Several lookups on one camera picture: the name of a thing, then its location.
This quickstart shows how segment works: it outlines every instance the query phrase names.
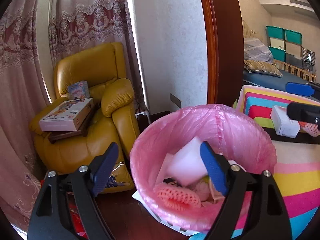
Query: recliner armrest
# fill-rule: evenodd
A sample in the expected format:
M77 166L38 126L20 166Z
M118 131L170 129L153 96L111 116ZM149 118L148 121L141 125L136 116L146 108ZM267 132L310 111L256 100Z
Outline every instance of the recliner armrest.
M47 114L49 114L53 109L59 106L62 102L69 100L68 98L62 97L55 100L51 105L43 109L39 114L37 114L32 121L29 123L29 130L42 135L44 132L39 126L39 121Z
M111 117L112 113L130 104L134 99L131 82L127 78L120 78L106 87L101 100L101 110L104 116Z

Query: sheer curtain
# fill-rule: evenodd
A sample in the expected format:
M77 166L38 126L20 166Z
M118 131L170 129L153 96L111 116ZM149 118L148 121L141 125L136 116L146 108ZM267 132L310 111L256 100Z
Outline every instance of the sheer curtain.
M28 123L48 103L36 47L37 0L13 0L0 19L0 206L27 230L40 183Z
M142 82L127 0L51 0L49 39L52 65L69 55L104 42L124 46L127 77L137 107L145 110Z

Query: yellow leather recliner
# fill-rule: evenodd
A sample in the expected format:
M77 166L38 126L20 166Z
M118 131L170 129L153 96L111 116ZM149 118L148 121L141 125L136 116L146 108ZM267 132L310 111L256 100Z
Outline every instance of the yellow leather recliner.
M67 87L87 81L90 96L101 108L95 113L87 137L74 136L56 141L48 140L49 132L42 132L39 120L68 100ZM35 147L49 170L59 173L74 172L88 165L97 155L102 155L111 142L119 146L119 157L113 173L109 192L134 187L124 165L124 154L129 158L133 143L139 135L133 105L134 91L126 78L122 44L104 43L61 60L54 71L57 99L41 111L30 123L35 132Z

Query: trash can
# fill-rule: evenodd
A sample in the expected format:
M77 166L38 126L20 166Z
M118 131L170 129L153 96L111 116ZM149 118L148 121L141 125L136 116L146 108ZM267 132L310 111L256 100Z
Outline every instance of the trash can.
M175 154L195 136L208 141L216 153L223 153L247 172L274 171L276 150L270 136L250 117L224 105L182 108L148 126L135 141L130 153L132 177L146 205L159 217L185 230L209 230L222 202L176 211L164 206L153 192L167 153ZM251 193L247 192L240 215L247 213Z

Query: toy box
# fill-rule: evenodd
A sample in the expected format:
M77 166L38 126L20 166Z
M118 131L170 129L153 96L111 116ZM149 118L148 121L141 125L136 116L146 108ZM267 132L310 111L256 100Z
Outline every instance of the toy box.
M65 101L39 121L43 132L77 131L93 108L93 98Z
M90 97L87 81L80 81L71 86L68 86L68 92L70 100Z

